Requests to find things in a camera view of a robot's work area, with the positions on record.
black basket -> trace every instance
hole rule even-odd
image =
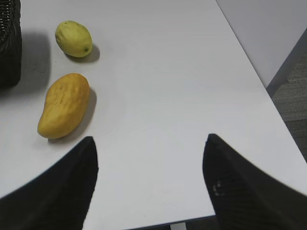
[[[0,88],[20,81],[20,0],[0,0]]]

table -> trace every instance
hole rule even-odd
[[[307,51],[307,1],[216,1],[273,96]]]
[[[83,61],[56,44],[64,20],[92,33]],[[214,0],[27,0],[21,22],[22,81],[0,94],[0,197],[90,135],[100,169],[84,230],[210,216],[209,133],[307,194],[306,163]],[[36,132],[44,97],[70,72],[88,78],[89,108],[71,135],[48,141]]]

